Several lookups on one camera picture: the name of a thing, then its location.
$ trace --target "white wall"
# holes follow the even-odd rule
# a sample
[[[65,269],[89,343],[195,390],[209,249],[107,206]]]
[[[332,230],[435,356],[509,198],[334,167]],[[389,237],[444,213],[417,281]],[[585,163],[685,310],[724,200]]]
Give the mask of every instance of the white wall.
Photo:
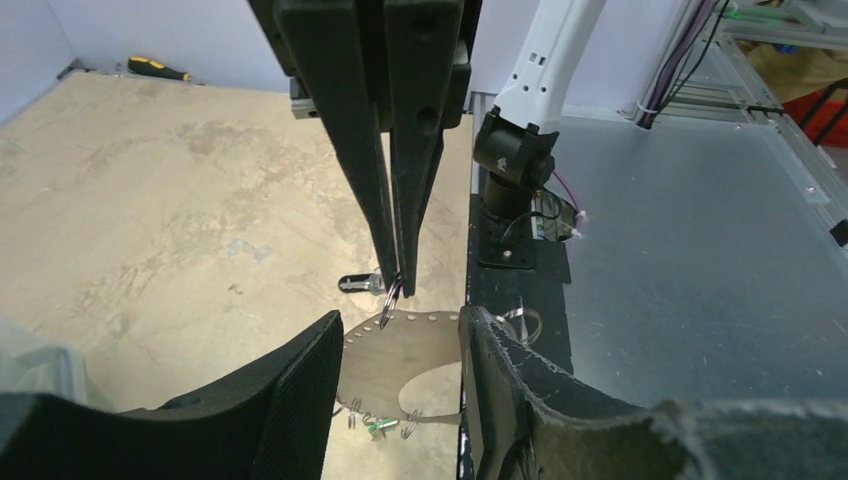
[[[142,55],[199,82],[288,91],[247,0],[48,1],[86,67]]]
[[[0,0],[0,124],[51,88],[74,58],[46,0]]]
[[[607,0],[565,103],[622,110],[645,91],[687,0]],[[539,0],[485,0],[471,57],[471,90],[498,93],[530,29]]]

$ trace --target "perforated metal disc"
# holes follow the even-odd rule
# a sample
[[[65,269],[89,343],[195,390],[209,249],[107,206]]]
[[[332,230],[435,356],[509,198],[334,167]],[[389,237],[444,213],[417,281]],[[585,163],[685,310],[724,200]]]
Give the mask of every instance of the perforated metal disc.
[[[415,377],[459,362],[459,314],[395,310],[380,330],[380,315],[345,335],[338,401],[354,411],[377,418],[406,420],[411,412],[400,406],[400,391]],[[418,423],[459,425],[459,413],[416,417]]]

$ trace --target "metal ring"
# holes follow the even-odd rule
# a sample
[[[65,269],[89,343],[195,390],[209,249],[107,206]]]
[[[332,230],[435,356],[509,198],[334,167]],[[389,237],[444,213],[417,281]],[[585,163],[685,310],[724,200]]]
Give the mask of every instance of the metal ring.
[[[513,326],[507,321],[520,316],[524,316],[525,318],[530,317],[536,320],[536,329],[533,330],[532,333],[528,334],[527,338],[524,339],[524,341],[521,340],[518,335],[518,332],[515,331],[515,326]],[[525,347],[529,347],[530,345],[535,343],[536,340],[539,339],[539,336],[541,336],[542,334],[542,316],[539,315],[539,312],[533,310],[532,308],[516,308],[515,310],[510,310],[504,313],[503,315],[496,315],[495,318],[500,322],[501,326],[504,327],[504,330],[506,330],[506,332],[512,338],[514,338],[518,343],[523,344]]]
[[[391,316],[392,310],[395,309],[395,305],[397,305],[397,299],[400,296],[400,289],[400,274],[398,273],[395,280],[392,282],[392,286],[389,287],[389,291],[386,293],[386,302],[383,304],[383,313],[380,316],[380,330],[386,328],[386,325],[389,324],[389,317]]]
[[[374,273],[376,273],[377,285],[380,287],[380,290],[386,289],[386,281],[383,280],[383,271],[380,270],[380,267],[374,269]]]

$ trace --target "key ring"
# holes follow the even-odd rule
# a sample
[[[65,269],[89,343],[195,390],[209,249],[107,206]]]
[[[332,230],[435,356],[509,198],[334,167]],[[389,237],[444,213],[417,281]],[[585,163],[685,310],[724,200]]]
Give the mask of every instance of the key ring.
[[[386,325],[389,324],[389,317],[391,316],[392,310],[395,309],[395,305],[397,305],[397,299],[400,296],[400,289],[400,274],[398,273],[395,280],[392,282],[392,286],[389,287],[389,291],[386,293],[386,303],[383,304],[383,313],[380,316],[380,330],[386,328]]]
[[[533,330],[532,333],[522,332],[527,333],[526,338],[521,338],[523,335],[520,335],[518,332],[516,332],[515,327],[507,321],[518,317],[530,317],[536,321],[536,329]],[[514,310],[510,310],[504,313],[503,315],[495,315],[495,319],[500,322],[501,326],[504,327],[504,330],[506,330],[508,334],[510,334],[516,341],[518,341],[518,343],[521,343],[525,347],[529,347],[530,345],[535,343],[536,340],[539,339],[539,336],[542,334],[542,316],[539,315],[539,312],[533,310],[532,308],[519,307]]]

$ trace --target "marble-pattern tabletop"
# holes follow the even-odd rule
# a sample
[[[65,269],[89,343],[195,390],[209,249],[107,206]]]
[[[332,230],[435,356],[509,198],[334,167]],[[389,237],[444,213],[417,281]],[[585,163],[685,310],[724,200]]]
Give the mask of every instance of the marble-pattern tabletop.
[[[471,121],[448,131],[421,233],[418,294],[464,298]],[[329,310],[382,298],[368,229],[317,120],[286,95],[75,73],[0,129],[0,314],[82,353],[117,411],[155,408],[282,345]],[[402,405],[458,403],[458,366]],[[336,417],[324,478],[453,478],[456,428],[372,442]]]

